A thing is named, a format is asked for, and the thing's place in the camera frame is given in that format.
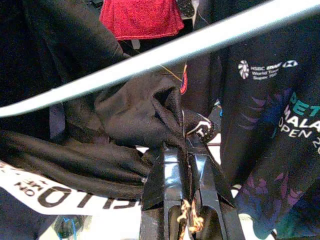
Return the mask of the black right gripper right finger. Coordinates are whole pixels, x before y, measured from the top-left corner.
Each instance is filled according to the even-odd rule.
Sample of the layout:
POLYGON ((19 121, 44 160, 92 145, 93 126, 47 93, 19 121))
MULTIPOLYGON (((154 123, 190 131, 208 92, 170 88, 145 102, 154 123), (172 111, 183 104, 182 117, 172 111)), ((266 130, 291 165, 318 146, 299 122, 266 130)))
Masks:
POLYGON ((241 223, 219 164, 207 149, 191 150, 194 173, 196 210, 204 219, 203 229, 193 236, 196 240, 239 240, 241 223))

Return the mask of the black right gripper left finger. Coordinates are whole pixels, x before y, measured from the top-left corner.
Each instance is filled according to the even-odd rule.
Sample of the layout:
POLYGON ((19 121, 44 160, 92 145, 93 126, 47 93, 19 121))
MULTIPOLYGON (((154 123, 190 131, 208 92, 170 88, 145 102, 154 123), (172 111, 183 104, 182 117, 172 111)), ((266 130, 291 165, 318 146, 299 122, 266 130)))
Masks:
POLYGON ((165 146, 155 161, 144 185, 141 203, 141 240, 177 240, 182 232, 184 198, 182 154, 165 146))

